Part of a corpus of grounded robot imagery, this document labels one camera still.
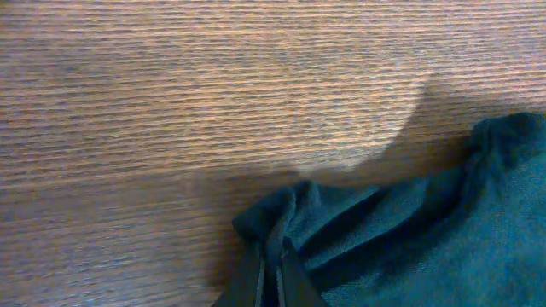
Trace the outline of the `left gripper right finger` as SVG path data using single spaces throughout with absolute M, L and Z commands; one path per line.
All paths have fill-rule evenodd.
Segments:
M 276 282 L 280 307 L 328 307 L 305 273 L 290 239 L 283 241 Z

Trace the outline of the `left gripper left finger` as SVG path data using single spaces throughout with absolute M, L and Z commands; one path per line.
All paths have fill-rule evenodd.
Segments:
M 212 307 L 261 307 L 263 289 L 264 256 L 259 243 L 252 243 L 227 288 Z

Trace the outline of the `black t-shirt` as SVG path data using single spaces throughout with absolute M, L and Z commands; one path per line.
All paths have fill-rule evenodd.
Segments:
M 290 239 L 328 306 L 542 306 L 545 117 L 477 124 L 461 164 L 368 188 L 302 182 L 234 222 L 264 256 L 262 305 L 279 306 Z

